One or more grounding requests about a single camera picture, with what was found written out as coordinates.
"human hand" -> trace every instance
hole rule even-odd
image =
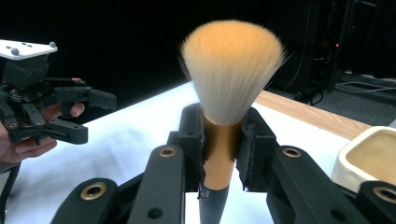
[[[73,117],[78,117],[85,109],[84,104],[74,104],[70,110]],[[61,105],[51,105],[41,112],[45,120],[55,119],[61,116]],[[34,138],[24,139],[18,144],[11,144],[8,140],[8,133],[0,123],[0,163],[17,163],[26,158],[41,156],[56,147],[56,140],[50,137],[41,139],[40,146],[35,143]]]

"black curtain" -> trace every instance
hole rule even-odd
[[[396,77],[396,1],[353,1],[346,19],[338,67]]]
[[[178,45],[198,25],[229,19],[229,2],[0,0],[0,39],[54,41],[48,77],[80,77],[121,109],[187,82]],[[91,107],[78,122],[110,112]]]

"metal bolt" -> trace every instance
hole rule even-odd
[[[396,203],[396,191],[394,191],[393,189],[385,187],[374,187],[373,192],[382,200],[385,200],[389,203]]]
[[[292,158],[299,158],[302,156],[301,152],[294,148],[283,149],[283,154],[285,154],[288,157],[292,157]]]
[[[18,49],[15,49],[15,48],[13,48],[13,49],[11,50],[11,53],[12,53],[12,55],[15,55],[15,56],[20,55],[20,51],[19,51]]]
[[[164,148],[163,150],[160,151],[160,156],[162,157],[171,157],[174,156],[175,154],[176,151],[171,147]]]
[[[85,188],[81,193],[80,197],[85,200],[85,201],[90,201],[97,199],[101,197],[102,195],[105,194],[107,190],[107,186],[103,182],[97,182],[94,184],[89,185],[87,188]]]

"screw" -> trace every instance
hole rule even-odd
[[[301,152],[294,148],[283,149],[283,154],[285,154],[288,157],[292,157],[292,158],[299,158],[302,156]]]
[[[15,49],[15,48],[13,48],[13,49],[11,50],[11,53],[12,53],[12,55],[15,55],[15,56],[20,55],[20,51],[19,51],[18,49]]]
[[[176,151],[171,147],[164,148],[163,150],[160,151],[160,156],[162,157],[171,157],[174,156],[175,154]]]

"brush bristles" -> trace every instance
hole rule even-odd
[[[218,125],[244,117],[284,58],[276,36],[243,21],[198,27],[181,53],[205,116]]]

